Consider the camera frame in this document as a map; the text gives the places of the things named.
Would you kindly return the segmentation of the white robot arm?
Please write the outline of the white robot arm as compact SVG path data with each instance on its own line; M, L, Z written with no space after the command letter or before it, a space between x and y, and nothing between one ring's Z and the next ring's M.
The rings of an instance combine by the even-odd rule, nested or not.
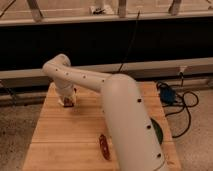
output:
M73 98L76 85L101 95L120 171L169 171L141 90L132 77L73 68L64 54L47 61L42 71L53 79L62 100Z

